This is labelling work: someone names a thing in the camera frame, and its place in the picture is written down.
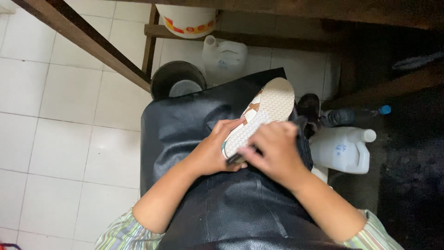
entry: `gray bucket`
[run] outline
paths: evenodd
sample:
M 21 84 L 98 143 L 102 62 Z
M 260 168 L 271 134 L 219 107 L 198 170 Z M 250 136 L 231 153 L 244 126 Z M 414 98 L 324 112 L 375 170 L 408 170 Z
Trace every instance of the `gray bucket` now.
M 172 61 L 162 65 L 151 80 L 151 96 L 155 101 L 205 89 L 205 78 L 200 70 L 185 61 Z

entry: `black apron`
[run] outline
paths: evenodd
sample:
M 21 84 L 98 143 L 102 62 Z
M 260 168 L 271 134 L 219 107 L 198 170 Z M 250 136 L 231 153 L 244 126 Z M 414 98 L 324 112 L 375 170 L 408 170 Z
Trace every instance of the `black apron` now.
M 239 118 L 283 68 L 182 97 L 151 102 L 142 115 L 140 192 L 144 195 L 207 137 L 218 120 Z M 306 139 L 297 147 L 309 170 Z M 180 203 L 158 249 L 342 249 L 289 191 L 249 166 L 200 177 Z

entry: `striped shirt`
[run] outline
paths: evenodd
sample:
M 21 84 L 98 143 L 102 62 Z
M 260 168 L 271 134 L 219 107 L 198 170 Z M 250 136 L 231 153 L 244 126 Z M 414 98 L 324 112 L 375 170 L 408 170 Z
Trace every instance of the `striped shirt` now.
M 350 240 L 338 244 L 363 250 L 403 250 L 372 212 L 360 212 L 367 218 L 364 228 Z M 154 234 L 140 225 L 131 209 L 109 225 L 97 240 L 95 249 L 155 250 L 163 236 L 164 234 Z

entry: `white rubber sole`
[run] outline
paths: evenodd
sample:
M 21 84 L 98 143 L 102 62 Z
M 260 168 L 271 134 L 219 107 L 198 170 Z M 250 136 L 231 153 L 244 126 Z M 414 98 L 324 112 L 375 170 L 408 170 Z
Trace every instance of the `white rubber sole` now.
M 225 155 L 231 157 L 263 123 L 286 121 L 294 106 L 294 90 L 290 82 L 278 77 L 268 82 L 261 94 L 258 113 L 245 126 L 232 134 L 225 144 Z

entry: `hand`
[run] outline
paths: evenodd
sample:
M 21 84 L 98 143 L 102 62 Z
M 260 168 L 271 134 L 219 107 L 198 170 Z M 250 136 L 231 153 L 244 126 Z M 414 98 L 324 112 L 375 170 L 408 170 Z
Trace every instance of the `hand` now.
M 262 124 L 248 139 L 248 144 L 258 147 L 263 156 L 250 147 L 240 148 L 238 153 L 272 180 L 290 190 L 309 173 L 296 150 L 296 134 L 297 127 L 292 122 Z
M 182 162 L 187 164 L 197 177 L 220 171 L 236 172 L 241 168 L 246 168 L 246 163 L 235 163 L 226 166 L 226 159 L 221 152 L 222 143 L 230 131 L 242 124 L 244 119 L 242 117 L 236 120 L 219 120 L 211 134 L 203 139 Z

